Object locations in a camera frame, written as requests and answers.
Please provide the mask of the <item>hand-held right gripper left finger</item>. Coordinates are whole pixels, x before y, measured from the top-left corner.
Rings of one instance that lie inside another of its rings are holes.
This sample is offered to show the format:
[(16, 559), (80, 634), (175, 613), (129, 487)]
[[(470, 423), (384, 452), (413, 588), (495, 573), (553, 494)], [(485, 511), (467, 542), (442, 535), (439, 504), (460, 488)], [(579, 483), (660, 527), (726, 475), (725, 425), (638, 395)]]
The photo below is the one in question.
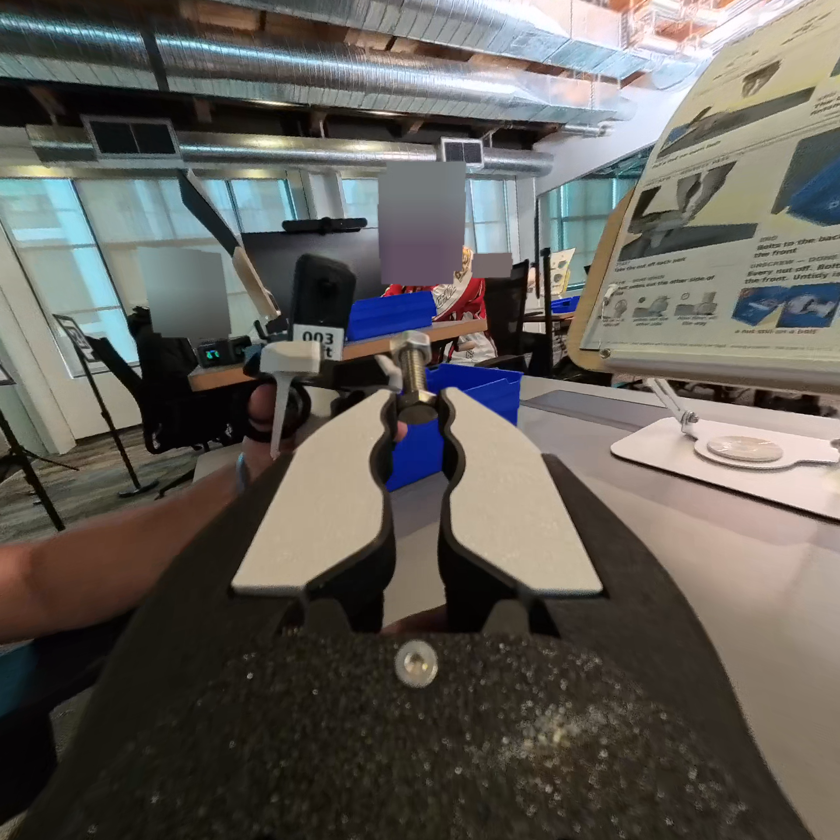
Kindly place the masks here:
[(396, 567), (390, 495), (396, 397), (380, 390), (328, 421), (290, 457), (231, 580), (240, 596), (334, 600), (378, 633)]

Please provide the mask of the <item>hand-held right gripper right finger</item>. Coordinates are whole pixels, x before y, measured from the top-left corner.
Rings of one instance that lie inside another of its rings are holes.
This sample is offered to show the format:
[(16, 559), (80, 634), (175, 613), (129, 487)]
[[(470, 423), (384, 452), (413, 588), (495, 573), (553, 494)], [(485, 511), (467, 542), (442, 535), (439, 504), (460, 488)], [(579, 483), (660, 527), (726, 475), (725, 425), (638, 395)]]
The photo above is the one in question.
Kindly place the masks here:
[(454, 387), (438, 395), (447, 478), (438, 571), (448, 629), (477, 633), (498, 603), (524, 630), (548, 602), (601, 598), (605, 586), (539, 447)]

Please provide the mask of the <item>silver hex bolt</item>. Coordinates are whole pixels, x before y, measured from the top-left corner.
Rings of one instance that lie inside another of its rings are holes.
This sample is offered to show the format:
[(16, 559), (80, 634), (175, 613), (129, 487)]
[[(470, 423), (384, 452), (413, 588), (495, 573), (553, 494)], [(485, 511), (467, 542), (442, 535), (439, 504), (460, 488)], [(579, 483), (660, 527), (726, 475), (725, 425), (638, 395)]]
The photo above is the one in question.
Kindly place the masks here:
[(427, 387), (427, 364), (413, 353), (405, 353), (394, 362), (403, 374), (403, 391), (397, 398), (397, 415), (407, 426), (424, 425), (437, 420), (437, 396)]

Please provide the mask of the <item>person's left forearm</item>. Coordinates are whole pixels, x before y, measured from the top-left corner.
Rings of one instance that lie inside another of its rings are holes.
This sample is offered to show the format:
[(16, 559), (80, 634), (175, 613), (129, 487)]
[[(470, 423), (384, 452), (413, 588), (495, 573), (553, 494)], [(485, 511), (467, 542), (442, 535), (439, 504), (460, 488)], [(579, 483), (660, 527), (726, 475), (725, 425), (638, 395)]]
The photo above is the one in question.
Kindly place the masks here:
[(1, 548), (1, 643), (90, 627), (134, 608), (237, 496), (229, 465), (189, 490)]

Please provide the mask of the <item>person's left hand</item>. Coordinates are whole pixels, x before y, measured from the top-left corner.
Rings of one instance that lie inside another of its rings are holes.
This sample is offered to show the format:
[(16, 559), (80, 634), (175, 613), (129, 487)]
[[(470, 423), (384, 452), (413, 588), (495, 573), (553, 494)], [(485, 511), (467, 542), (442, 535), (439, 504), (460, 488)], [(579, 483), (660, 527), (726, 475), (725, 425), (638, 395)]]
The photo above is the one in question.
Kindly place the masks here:
[(277, 385), (274, 382), (265, 381), (258, 384), (248, 398), (241, 451), (247, 459), (250, 484), (271, 467), (278, 457), (271, 454), (270, 448), (276, 406)]

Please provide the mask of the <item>person's right hand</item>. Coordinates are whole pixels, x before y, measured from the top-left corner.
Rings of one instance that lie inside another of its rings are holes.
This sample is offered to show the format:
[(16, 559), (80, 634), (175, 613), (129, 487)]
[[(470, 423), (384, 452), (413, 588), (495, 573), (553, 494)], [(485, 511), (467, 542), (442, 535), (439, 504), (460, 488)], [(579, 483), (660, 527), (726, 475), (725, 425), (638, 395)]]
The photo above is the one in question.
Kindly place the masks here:
[(382, 635), (441, 634), (448, 631), (446, 605), (400, 618), (383, 627)]

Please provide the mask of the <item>large black monitor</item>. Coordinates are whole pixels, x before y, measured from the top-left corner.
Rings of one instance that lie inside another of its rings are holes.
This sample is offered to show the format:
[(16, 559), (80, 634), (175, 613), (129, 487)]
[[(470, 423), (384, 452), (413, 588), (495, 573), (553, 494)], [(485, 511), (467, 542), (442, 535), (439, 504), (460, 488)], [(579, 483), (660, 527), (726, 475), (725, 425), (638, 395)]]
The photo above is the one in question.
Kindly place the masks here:
[(245, 252), (263, 285), (282, 313), (291, 309), (295, 265), (300, 256), (312, 254), (344, 263), (355, 275), (353, 300), (378, 298), (385, 290), (379, 253), (379, 231), (244, 233)]

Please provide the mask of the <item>black device green screen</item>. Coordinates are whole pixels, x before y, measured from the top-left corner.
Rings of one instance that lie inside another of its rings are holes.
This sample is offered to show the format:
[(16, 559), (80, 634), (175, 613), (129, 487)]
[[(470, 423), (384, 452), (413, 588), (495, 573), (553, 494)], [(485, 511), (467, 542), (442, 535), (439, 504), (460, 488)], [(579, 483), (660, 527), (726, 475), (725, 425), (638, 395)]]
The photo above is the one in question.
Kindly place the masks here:
[(197, 364), (202, 370), (231, 365), (243, 366), (256, 349), (247, 335), (225, 339), (205, 339), (196, 345)]

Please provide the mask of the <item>black webcam bar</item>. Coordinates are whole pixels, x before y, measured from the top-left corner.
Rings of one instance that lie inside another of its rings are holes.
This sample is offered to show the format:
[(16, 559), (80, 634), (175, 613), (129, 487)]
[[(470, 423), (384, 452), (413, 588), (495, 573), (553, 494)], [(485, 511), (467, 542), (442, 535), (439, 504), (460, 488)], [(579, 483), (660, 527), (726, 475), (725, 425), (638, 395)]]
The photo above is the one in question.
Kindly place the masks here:
[(282, 230), (289, 235), (337, 235), (358, 233), (367, 228), (364, 217), (322, 217), (319, 219), (287, 219)]

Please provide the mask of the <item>wooden edged table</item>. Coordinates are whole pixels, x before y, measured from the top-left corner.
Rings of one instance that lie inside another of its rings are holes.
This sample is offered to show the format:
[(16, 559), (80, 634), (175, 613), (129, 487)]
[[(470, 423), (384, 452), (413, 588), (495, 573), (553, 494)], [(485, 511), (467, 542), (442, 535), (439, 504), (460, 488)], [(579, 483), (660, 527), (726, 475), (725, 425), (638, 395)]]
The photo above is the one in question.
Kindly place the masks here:
[[(434, 322), (418, 331), (429, 337), (431, 344), (446, 344), (468, 333), (483, 333), (488, 330), (485, 318), (466, 321)], [(376, 336), (363, 341), (348, 342), (343, 347), (342, 361), (354, 361), (377, 354), (389, 354), (391, 344), (399, 333)], [(208, 392), (221, 387), (248, 382), (241, 364), (226, 365), (204, 369), (197, 366), (189, 374), (189, 383), (193, 392)]]

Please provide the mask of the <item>black office chair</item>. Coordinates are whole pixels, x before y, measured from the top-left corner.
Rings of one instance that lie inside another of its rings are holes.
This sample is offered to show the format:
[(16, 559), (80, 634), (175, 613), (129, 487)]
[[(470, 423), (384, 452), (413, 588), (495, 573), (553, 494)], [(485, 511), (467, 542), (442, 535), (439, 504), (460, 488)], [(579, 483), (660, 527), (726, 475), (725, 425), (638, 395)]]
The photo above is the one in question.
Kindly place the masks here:
[(154, 331), (146, 307), (135, 307), (127, 323), (140, 363), (139, 406), (147, 449), (159, 455), (175, 448), (241, 443), (231, 395), (192, 389), (190, 373), (198, 360), (189, 340)]
[(522, 353), (529, 270), (530, 263), (525, 259), (512, 266), (510, 276), (486, 279), (486, 320), (497, 357)]

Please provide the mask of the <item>black sign on pole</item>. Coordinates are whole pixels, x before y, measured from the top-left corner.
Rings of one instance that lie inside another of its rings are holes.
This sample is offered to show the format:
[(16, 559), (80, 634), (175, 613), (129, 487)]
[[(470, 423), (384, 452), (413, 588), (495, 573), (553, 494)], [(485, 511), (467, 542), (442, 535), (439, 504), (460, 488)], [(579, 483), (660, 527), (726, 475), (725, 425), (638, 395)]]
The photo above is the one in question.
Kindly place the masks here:
[(140, 482), (140, 479), (137, 476), (137, 473), (132, 465), (130, 457), (128, 456), (126, 449), (123, 446), (123, 442), (121, 440), (119, 432), (114, 426), (111, 414), (106, 406), (106, 403), (103, 400), (102, 394), (98, 389), (98, 385), (94, 381), (93, 375), (91, 373), (90, 363), (97, 363), (98, 357), (95, 354), (93, 348), (91, 347), (87, 336), (82, 332), (77, 321), (71, 316), (55, 314), (52, 318), (55, 320), (56, 324), (61, 328), (62, 332), (67, 336), (68, 340), (73, 346), (82, 372), (85, 376), (85, 379), (87, 380), (87, 383), (91, 388), (93, 397), (98, 405), (101, 418), (107, 426), (112, 442), (114, 443), (114, 446), (117, 449), (121, 458), (122, 464), (126, 468), (126, 471), (128, 472), (129, 478), (131, 480), (132, 488), (119, 491), (119, 498), (127, 499), (137, 497), (139, 495), (152, 491), (153, 489), (158, 487), (158, 480), (153, 480), (148, 484), (142, 484)]

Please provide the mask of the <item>blue mesh office chair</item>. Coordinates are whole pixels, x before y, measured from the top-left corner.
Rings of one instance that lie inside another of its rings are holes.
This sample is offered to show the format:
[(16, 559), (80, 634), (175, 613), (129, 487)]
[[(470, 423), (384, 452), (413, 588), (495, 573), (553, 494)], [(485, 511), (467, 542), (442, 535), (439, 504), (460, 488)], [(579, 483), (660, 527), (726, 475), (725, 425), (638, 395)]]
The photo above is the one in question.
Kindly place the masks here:
[(38, 656), (32, 641), (2, 646), (1, 719), (16, 711), (26, 699), (37, 667)]

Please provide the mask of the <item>wooden instruction board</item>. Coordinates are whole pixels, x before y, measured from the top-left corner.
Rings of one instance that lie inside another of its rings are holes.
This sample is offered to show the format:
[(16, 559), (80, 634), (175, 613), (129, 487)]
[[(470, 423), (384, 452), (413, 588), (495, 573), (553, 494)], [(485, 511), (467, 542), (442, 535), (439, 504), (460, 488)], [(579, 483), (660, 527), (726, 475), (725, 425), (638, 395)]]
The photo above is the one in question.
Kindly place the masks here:
[(838, 2), (725, 45), (605, 226), (579, 366), (837, 395)]

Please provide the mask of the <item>silver ventilation duct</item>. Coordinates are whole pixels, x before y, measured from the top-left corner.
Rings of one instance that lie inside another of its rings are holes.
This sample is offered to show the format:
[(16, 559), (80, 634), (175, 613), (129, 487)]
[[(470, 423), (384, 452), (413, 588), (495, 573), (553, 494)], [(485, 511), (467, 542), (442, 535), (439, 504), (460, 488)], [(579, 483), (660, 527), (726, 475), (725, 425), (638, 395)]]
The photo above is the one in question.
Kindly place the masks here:
[(624, 79), (668, 58), (627, 44), (623, 17), (578, 1), (229, 1), (229, 5)]
[(637, 105), (604, 82), (219, 27), (129, 24), (2, 3), (2, 78), (317, 109), (598, 125)]
[[(96, 158), (86, 129), (28, 125), (30, 145), (42, 161)], [(376, 169), (388, 162), (441, 161), (444, 141), (436, 144), (295, 138), (262, 134), (175, 132), (175, 145), (189, 165), (325, 166)]]

